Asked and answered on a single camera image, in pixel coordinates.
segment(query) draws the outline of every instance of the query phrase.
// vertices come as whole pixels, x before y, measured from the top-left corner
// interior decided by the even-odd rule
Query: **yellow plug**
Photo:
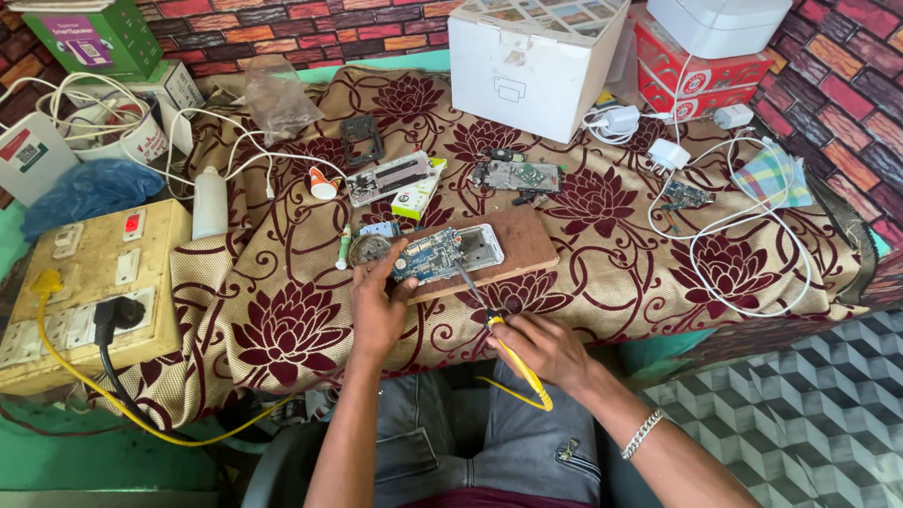
[[[46,268],[32,284],[32,293],[40,298],[50,298],[57,291],[62,291],[62,278],[53,268]]]

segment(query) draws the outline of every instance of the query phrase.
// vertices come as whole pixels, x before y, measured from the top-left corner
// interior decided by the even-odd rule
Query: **man's right hand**
[[[527,367],[541,379],[573,395],[588,378],[590,365],[597,363],[586,353],[583,344],[570,326],[554,318],[525,312],[505,318],[505,324],[492,325],[489,345],[517,377],[524,375],[514,361],[500,347],[500,339],[515,352]]]

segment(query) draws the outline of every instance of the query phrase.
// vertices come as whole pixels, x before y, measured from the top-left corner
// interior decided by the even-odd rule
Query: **floral tablecloth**
[[[642,122],[624,146],[606,146],[588,134],[561,144],[477,118],[452,107],[442,75],[417,71],[340,70],[316,100],[325,119],[274,151],[325,158],[348,167],[339,123],[371,114],[377,118],[386,157],[421,147],[447,158],[439,191],[418,223],[433,226],[513,206],[511,192],[483,192],[468,176],[486,148],[526,152],[530,160],[566,165],[563,192],[536,207],[558,249],[554,269],[540,270],[480,289],[508,312],[531,311],[568,321],[586,343],[617,343],[679,334],[746,319],[714,299],[694,272],[689,241],[655,233],[647,209],[662,182],[643,171],[651,143],[674,138],[674,128]],[[254,127],[244,108],[219,110]],[[194,121],[193,174],[228,163],[241,134],[228,122],[201,116]],[[700,154],[731,135],[711,123],[681,125],[684,147]],[[740,144],[738,167],[758,151]],[[237,162],[257,150],[243,139]],[[714,204],[675,213],[681,234],[744,210],[750,201],[727,179],[726,150],[683,173],[685,181],[717,193]],[[125,368],[121,378],[158,424],[179,427],[221,409],[242,390],[291,392],[339,384],[354,341],[349,306],[351,272],[335,269],[339,235],[351,216],[362,224],[392,220],[389,200],[352,210],[344,187],[337,199],[310,195],[312,163],[278,158],[272,175],[277,198],[265,197],[265,158],[229,183],[230,225],[226,235],[195,240],[172,254],[176,313],[184,337],[180,352]],[[329,168],[320,166],[327,176]],[[778,212],[805,244],[800,251],[772,219],[750,221],[699,241],[700,270],[735,306],[756,312],[783,308],[805,283],[801,258],[812,261],[812,282],[786,319],[843,319],[865,309],[835,302],[838,290],[859,270],[820,206]],[[653,220],[669,228],[660,210]],[[405,331],[391,353],[386,376],[422,372],[458,362],[488,359],[483,311],[466,292],[411,306]],[[99,405],[110,408],[104,400]]]

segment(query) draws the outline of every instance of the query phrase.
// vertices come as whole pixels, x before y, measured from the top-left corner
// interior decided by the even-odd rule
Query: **silver bracelet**
[[[634,453],[637,452],[637,448],[639,448],[640,443],[643,442],[643,439],[646,438],[646,435],[652,430],[654,427],[664,416],[662,410],[660,408],[656,408],[656,410],[652,411],[652,416],[650,416],[645,423],[643,423],[642,427],[639,428],[636,434],[633,435],[633,439],[627,443],[627,447],[624,448],[624,451],[621,452],[621,458],[624,460],[630,460]]]

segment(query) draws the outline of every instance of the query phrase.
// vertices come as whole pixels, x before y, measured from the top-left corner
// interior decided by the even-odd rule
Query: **gray jeans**
[[[501,361],[493,377],[521,394],[533,393]],[[442,403],[447,387],[439,372],[382,381],[380,388],[376,508],[394,508],[460,487],[600,505],[602,473],[592,415],[554,386],[546,385],[554,403],[548,413],[490,388],[483,451],[473,458],[455,456],[452,419]],[[617,447],[613,451],[617,456]],[[632,476],[635,484],[635,470]],[[652,503],[638,500],[636,506],[659,505],[639,481],[640,490],[648,493],[643,497],[651,496]]]

